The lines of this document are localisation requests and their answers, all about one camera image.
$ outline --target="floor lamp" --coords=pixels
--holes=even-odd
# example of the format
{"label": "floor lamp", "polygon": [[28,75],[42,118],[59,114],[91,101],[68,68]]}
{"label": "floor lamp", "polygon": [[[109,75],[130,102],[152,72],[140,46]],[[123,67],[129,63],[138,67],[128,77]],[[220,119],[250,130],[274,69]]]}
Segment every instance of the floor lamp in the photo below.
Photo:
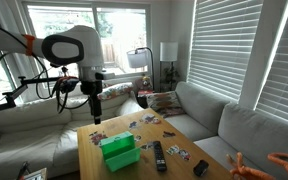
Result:
{"label": "floor lamp", "polygon": [[161,42],[160,44],[160,61],[161,62],[170,62],[170,72],[171,72],[171,81],[170,81],[170,91],[173,86],[173,76],[174,76],[174,66],[173,62],[177,61],[177,51],[178,51],[178,43],[177,42]]}
{"label": "floor lamp", "polygon": [[127,52],[127,58],[130,68],[140,68],[151,64],[151,76],[152,76],[152,86],[154,90],[154,68],[153,68],[153,53],[148,47],[137,48],[135,50]]}

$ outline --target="floor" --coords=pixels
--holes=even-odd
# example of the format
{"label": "floor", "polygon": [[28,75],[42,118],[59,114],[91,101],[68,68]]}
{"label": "floor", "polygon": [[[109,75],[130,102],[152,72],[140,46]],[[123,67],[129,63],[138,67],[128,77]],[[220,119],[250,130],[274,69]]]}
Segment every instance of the floor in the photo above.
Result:
{"label": "floor", "polygon": [[77,171],[70,174],[50,178],[48,180],[80,180],[80,172]]}

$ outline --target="white couch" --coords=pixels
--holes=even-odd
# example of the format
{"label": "white couch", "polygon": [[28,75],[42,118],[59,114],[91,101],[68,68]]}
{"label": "white couch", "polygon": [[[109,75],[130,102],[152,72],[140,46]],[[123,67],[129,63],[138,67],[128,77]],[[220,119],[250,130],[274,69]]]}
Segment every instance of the white couch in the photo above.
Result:
{"label": "white couch", "polygon": [[[70,98],[67,105],[85,98]],[[101,105],[102,120],[142,110],[133,91]],[[24,161],[31,171],[46,167],[48,178],[79,170],[76,129],[94,122],[90,107],[86,103],[61,114],[56,108],[56,100],[49,99],[0,111],[0,179],[15,179]]]}
{"label": "white couch", "polygon": [[166,120],[220,164],[232,169],[226,154],[235,158],[242,152],[247,166],[288,179],[283,167],[267,159],[272,152],[288,153],[288,123],[186,82],[179,82],[175,91],[186,114]]}

